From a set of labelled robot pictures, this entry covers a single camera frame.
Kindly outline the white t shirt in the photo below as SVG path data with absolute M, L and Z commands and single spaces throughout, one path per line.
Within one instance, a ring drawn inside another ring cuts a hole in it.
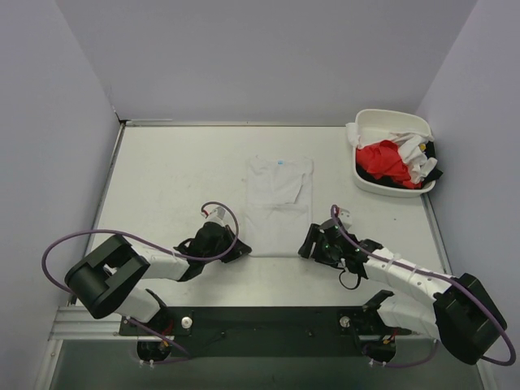
M 244 239 L 255 258 L 297 256 L 312 222 L 310 158 L 247 162 Z

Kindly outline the white plastic laundry basket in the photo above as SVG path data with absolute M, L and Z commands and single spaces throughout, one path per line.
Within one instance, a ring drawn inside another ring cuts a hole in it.
M 363 191 L 389 197 L 418 197 L 431 191 L 435 180 L 420 189 L 393 188 L 365 180 L 355 167 L 355 149 L 366 146 L 369 142 L 383 141 L 386 136 L 402 136 L 406 133 L 421 136 L 433 141 L 429 124 L 422 118 L 393 110 L 365 109 L 357 113 L 353 123 L 345 125 L 349 144 L 353 149 L 353 182 Z

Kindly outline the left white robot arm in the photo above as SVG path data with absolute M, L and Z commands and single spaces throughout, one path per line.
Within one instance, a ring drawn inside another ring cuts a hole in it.
M 166 326 L 166 305 L 153 291 L 139 288 L 140 280 L 186 282 L 199 276 L 213 257 L 226 263 L 252 252 L 228 225 L 216 222 L 204 223 L 195 237 L 181 241 L 174 250 L 169 254 L 132 245 L 114 234 L 73 266 L 65 283 L 95 319 L 117 313 L 137 320 L 153 335 Z

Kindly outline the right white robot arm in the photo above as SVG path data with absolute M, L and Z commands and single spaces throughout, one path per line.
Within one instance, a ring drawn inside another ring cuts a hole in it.
M 507 322 L 482 283 L 470 274 L 439 274 L 400 258 L 377 241 L 358 240 L 341 221 L 310 225 L 298 250 L 326 266 L 373 280 L 387 290 L 366 304 L 385 327 L 439 340 L 459 361 L 474 365 L 505 334 Z

